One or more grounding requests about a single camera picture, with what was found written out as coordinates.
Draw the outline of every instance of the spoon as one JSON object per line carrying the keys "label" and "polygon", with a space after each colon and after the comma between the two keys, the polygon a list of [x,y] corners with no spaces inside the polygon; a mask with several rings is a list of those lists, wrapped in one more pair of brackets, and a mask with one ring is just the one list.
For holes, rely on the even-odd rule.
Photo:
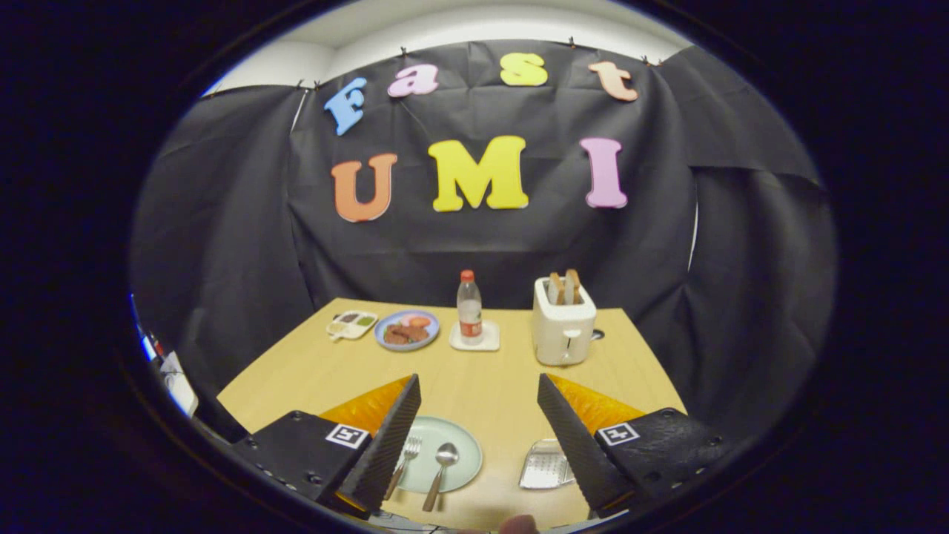
{"label": "spoon", "polygon": [[425,504],[421,507],[421,509],[426,512],[432,511],[432,508],[435,507],[435,498],[438,496],[438,490],[441,488],[441,475],[445,472],[446,467],[453,466],[457,463],[458,449],[450,442],[446,443],[438,448],[435,459],[441,464],[441,469],[439,469],[438,474],[435,475],[435,480],[432,481],[432,488],[428,490],[428,496],[425,497]]}

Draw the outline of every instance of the metal tray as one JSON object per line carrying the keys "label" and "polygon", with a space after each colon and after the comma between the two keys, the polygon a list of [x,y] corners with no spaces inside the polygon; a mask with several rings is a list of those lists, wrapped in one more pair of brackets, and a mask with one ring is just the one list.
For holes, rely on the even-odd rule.
{"label": "metal tray", "polygon": [[551,489],[575,482],[567,456],[555,439],[542,439],[530,447],[524,459],[520,486],[524,489]]}

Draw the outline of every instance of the bottle label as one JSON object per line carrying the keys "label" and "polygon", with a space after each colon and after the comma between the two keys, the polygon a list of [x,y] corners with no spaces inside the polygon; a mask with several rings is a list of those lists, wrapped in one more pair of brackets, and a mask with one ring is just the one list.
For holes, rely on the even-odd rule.
{"label": "bottle label", "polygon": [[476,323],[462,323],[459,321],[458,324],[461,325],[461,335],[465,337],[477,337],[481,335],[481,321]]}

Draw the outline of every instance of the toaster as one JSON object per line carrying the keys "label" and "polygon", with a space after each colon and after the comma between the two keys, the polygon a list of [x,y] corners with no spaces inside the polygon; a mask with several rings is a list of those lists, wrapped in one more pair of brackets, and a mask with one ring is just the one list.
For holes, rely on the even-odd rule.
{"label": "toaster", "polygon": [[549,277],[534,281],[534,304],[531,318],[534,353],[544,365],[573,365],[586,359],[596,306],[583,286],[580,302],[551,304],[548,300]]}

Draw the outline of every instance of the blue plate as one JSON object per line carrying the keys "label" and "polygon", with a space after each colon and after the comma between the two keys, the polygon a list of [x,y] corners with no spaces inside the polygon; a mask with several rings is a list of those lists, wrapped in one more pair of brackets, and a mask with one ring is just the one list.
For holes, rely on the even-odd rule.
{"label": "blue plate", "polygon": [[[425,327],[425,331],[428,332],[428,337],[417,343],[409,343],[408,345],[393,345],[392,343],[386,343],[384,337],[385,330],[389,328],[389,325],[391,324],[400,323],[407,315],[420,315],[432,321],[428,326]],[[425,345],[435,341],[435,336],[438,335],[438,319],[436,319],[434,315],[422,310],[405,310],[404,312],[398,312],[397,314],[392,314],[385,319],[380,320],[378,323],[376,323],[376,328],[373,331],[373,334],[376,335],[376,341],[379,341],[379,344],[386,349],[400,353],[407,353],[409,351],[421,349]]]}

